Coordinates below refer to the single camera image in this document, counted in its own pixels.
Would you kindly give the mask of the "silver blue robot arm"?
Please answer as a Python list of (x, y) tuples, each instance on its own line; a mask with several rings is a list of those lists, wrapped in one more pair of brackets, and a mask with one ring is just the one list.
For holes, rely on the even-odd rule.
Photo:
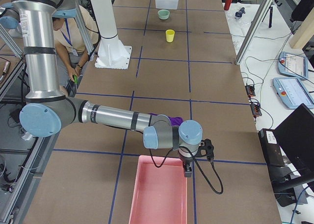
[(22, 26), (30, 92), (20, 112), (23, 128), (36, 137), (49, 137), (76, 122), (104, 124), (143, 133), (148, 149), (173, 149), (191, 177), (203, 131), (193, 120), (173, 126), (165, 115), (149, 115), (93, 104), (65, 96), (59, 88), (52, 17), (73, 17), (76, 0), (11, 0)]

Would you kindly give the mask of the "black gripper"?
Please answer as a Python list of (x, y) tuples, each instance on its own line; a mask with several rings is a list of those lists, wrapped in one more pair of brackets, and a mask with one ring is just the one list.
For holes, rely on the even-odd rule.
[(179, 158), (182, 160), (182, 167), (183, 167), (183, 175), (184, 177), (191, 177), (192, 176), (192, 166), (191, 163), (193, 161), (192, 155), (195, 156), (197, 154), (197, 149), (192, 150), (186, 147), (179, 148)]

